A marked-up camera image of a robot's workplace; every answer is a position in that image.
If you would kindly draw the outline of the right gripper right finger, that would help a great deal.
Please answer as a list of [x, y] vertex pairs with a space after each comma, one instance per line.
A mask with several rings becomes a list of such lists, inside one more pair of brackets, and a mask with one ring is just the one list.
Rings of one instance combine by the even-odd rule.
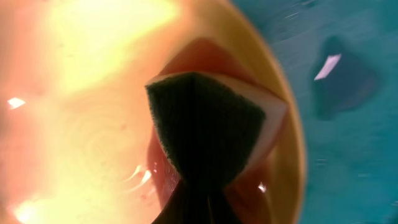
[[212, 224], [242, 224], [222, 190], [208, 194], [208, 207]]

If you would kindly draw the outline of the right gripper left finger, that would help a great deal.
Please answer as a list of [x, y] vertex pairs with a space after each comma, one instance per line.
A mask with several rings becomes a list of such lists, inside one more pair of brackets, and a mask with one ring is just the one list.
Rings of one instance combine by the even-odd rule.
[[208, 196], [184, 181], [152, 224], [208, 224]]

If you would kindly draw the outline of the green sponge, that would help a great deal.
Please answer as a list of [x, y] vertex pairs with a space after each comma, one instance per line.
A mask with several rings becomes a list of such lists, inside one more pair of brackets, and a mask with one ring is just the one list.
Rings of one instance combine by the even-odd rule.
[[269, 153], [288, 105], [225, 75], [162, 75], [146, 85], [162, 149], [181, 178], [223, 188]]

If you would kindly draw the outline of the yellow plate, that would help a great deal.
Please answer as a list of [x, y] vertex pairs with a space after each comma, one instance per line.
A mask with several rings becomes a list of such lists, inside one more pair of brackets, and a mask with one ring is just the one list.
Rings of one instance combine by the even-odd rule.
[[168, 167], [145, 84], [185, 47], [289, 110], [271, 153], [239, 180], [249, 223], [297, 223], [305, 141], [268, 44], [229, 1], [2, 1], [1, 222], [150, 223]]

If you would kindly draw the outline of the teal plastic tray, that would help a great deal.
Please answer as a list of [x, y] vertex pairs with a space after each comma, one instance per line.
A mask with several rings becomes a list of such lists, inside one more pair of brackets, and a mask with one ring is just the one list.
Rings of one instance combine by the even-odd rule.
[[397, 0], [236, 6], [297, 100], [307, 142], [302, 223], [396, 223]]

